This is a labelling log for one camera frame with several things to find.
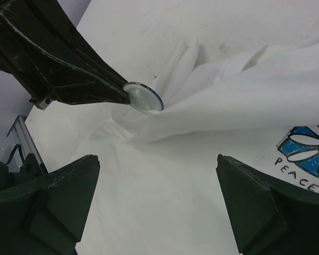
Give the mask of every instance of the table surface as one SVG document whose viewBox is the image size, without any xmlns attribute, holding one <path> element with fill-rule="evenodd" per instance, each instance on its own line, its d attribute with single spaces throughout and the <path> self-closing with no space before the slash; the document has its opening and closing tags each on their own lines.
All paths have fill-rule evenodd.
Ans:
<svg viewBox="0 0 319 255">
<path fill-rule="evenodd" d="M 266 44 L 295 44 L 319 29 L 319 1 L 92 0 L 78 30 L 129 81 L 151 84 L 180 38 L 199 38 L 198 63 Z M 88 132 L 109 118 L 111 104 L 34 108 L 26 121 L 49 171 L 71 161 Z"/>
</svg>

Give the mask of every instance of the white cloth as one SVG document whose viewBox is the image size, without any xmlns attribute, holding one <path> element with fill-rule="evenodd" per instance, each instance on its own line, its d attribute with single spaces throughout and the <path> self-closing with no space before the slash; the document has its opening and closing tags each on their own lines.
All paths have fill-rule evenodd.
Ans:
<svg viewBox="0 0 319 255">
<path fill-rule="evenodd" d="M 80 146 L 75 157 L 96 154 L 101 170 L 79 253 L 238 254 L 218 154 L 319 192 L 277 150 L 292 127 L 319 125 L 319 34 L 195 67 L 198 51 L 180 42 L 154 84 L 165 110 L 116 106 Z"/>
</svg>

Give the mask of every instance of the daisy graphic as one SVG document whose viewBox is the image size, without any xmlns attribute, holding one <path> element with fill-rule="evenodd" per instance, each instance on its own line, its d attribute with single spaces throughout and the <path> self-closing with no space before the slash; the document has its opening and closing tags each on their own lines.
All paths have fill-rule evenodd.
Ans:
<svg viewBox="0 0 319 255">
<path fill-rule="evenodd" d="M 278 147 L 287 160 L 319 177 L 319 126 L 301 126 L 291 130 Z"/>
</svg>

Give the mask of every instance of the black cable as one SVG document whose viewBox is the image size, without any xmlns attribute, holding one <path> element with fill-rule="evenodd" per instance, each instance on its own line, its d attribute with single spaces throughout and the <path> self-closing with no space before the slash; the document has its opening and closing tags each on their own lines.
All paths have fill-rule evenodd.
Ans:
<svg viewBox="0 0 319 255">
<path fill-rule="evenodd" d="M 5 164 L 6 166 L 12 161 L 13 156 L 14 156 L 14 154 L 15 154 L 17 149 L 19 149 L 19 155 L 20 155 L 22 164 L 25 165 L 25 159 L 23 158 L 21 144 L 17 144 L 17 145 L 14 146 L 13 150 L 11 151 L 10 157 L 9 157 L 8 161 L 6 162 L 6 164 Z"/>
</svg>

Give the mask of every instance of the white disc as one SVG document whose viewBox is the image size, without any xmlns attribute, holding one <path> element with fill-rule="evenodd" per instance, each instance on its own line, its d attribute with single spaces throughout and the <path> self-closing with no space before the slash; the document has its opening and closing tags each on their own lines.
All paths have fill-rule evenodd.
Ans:
<svg viewBox="0 0 319 255">
<path fill-rule="evenodd" d="M 149 110 L 162 111 L 163 101 L 160 96 L 148 86 L 139 82 L 130 82 L 124 85 L 124 91 L 129 94 L 130 105 L 141 113 Z"/>
</svg>

